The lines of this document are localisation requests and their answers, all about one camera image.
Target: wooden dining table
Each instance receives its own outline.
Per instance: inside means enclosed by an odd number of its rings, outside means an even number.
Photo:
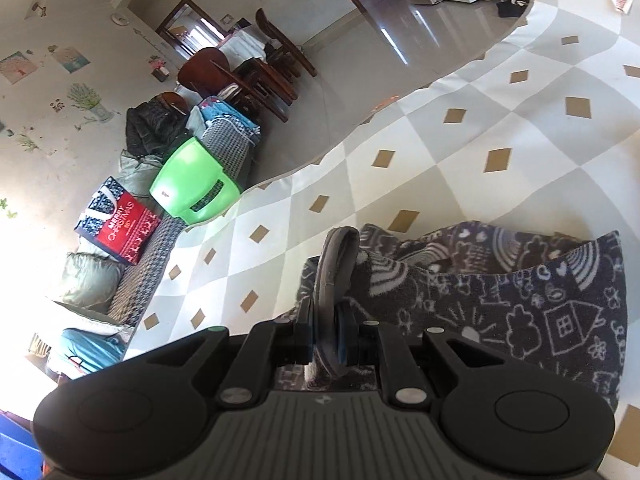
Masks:
[[[298,98],[298,93],[289,81],[267,64],[264,47],[268,41],[267,35],[251,25],[229,34],[220,41],[217,49],[227,58],[232,72],[256,71],[258,79],[290,106]]]

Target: sofa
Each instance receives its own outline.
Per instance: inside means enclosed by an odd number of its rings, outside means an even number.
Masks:
[[[252,156],[260,141],[259,128],[247,129],[244,121],[238,120],[233,114],[219,113],[210,118],[209,121],[204,121],[200,109],[196,106],[191,111],[187,129],[192,135],[200,139],[208,151],[224,167],[225,173],[234,179],[240,189],[245,189],[251,170]],[[135,183],[129,179],[130,172],[127,172],[126,169],[131,159],[133,164],[137,165],[135,168],[137,172],[146,169],[141,168],[142,165],[149,166],[150,172],[142,183],[142,187],[146,188],[146,195],[144,190],[140,189],[139,179]],[[79,328],[80,330],[100,333],[101,335],[109,335],[107,332],[110,330],[113,333],[129,330],[129,336],[132,333],[132,328],[134,330],[137,329],[142,315],[164,275],[166,263],[171,250],[174,248],[175,241],[183,229],[187,227],[182,219],[172,218],[164,213],[148,195],[148,188],[153,178],[155,178],[153,175],[157,174],[157,171],[155,173],[153,171],[154,165],[156,170],[159,171],[161,164],[155,164],[153,161],[150,163],[148,160],[137,160],[127,152],[123,152],[120,161],[121,176],[114,176],[119,182],[122,181],[120,183],[125,189],[131,192],[138,200],[161,215],[161,222],[147,241],[139,263],[136,266],[124,267],[122,278],[117,285],[113,299],[102,306],[99,312],[96,312],[93,307],[83,309],[69,306],[68,304],[65,305],[63,303],[73,303],[73,301],[68,302],[63,298],[57,298],[59,300],[58,304],[50,304],[49,308],[52,313],[60,313],[60,308],[69,310],[69,312],[58,316],[60,319],[64,319],[63,324],[66,324],[64,328]],[[90,253],[99,258],[108,258],[108,254],[83,238],[81,238],[78,253]],[[46,338],[42,337],[41,339],[47,345],[55,346],[56,337],[53,333],[56,330],[47,330]],[[70,369],[69,363],[61,361],[64,360],[61,360],[55,351],[49,353],[48,364],[53,371],[65,373],[72,378],[77,375]]]

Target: glossy floor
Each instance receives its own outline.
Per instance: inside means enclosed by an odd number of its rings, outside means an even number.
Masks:
[[[411,6],[380,0],[307,53],[318,76],[295,81],[300,97],[282,123],[265,112],[251,184],[294,170],[343,140],[380,103],[421,88],[483,54],[513,29],[492,1]]]

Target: white cloth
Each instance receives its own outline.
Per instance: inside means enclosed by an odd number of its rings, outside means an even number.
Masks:
[[[62,331],[67,328],[103,336],[115,335],[126,329],[99,312],[63,306],[48,298],[34,298],[29,306],[33,331],[49,346],[57,345]]]
[[[52,372],[65,374],[69,379],[79,379],[84,375],[69,359],[62,357],[62,355],[55,350],[49,353],[47,366]]]
[[[231,38],[218,48],[228,59],[231,70],[235,70],[251,58],[265,61],[267,58],[264,52],[265,40],[268,38],[261,38],[255,32],[249,32],[243,28],[234,32]]]

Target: dining chair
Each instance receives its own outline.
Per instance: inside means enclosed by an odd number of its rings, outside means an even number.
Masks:
[[[171,108],[174,108],[182,115],[189,114],[189,105],[181,95],[178,95],[175,92],[162,92],[160,94],[160,97],[164,99],[164,102],[167,103],[167,105],[169,105]]]
[[[260,82],[267,85],[268,88],[274,91],[287,105],[291,105],[292,102],[298,98],[296,89],[293,88],[290,82],[273,66],[265,63],[258,57],[251,58],[243,64],[246,64],[251,70],[254,70]],[[239,73],[241,67],[242,66],[238,67],[235,72]]]
[[[255,87],[255,73],[240,77],[231,71],[225,55],[215,47],[197,51],[178,72],[178,83],[197,92],[202,98],[217,96],[232,106],[249,95],[281,121],[288,119],[265,94]]]
[[[260,27],[260,30],[263,31],[272,40],[278,40],[282,45],[280,48],[285,50],[286,52],[290,52],[291,55],[300,63],[300,65],[302,65],[306,69],[306,71],[311,74],[312,77],[316,77],[318,75],[316,67],[314,67],[306,58],[306,56],[302,54],[300,49],[296,47],[296,45],[293,44],[293,42],[287,36],[285,36],[278,27],[273,25],[273,23],[271,23],[267,19],[267,15],[264,13],[264,9],[260,8],[256,11],[255,22],[257,23],[258,27]]]
[[[280,48],[280,45],[278,43],[276,44],[278,45],[278,48],[273,46],[271,43],[267,43],[264,46],[264,53],[267,55],[267,63],[269,66],[273,66],[279,74],[282,74],[287,81],[293,83],[294,78],[302,75],[296,66],[296,58],[294,58],[288,50]]]

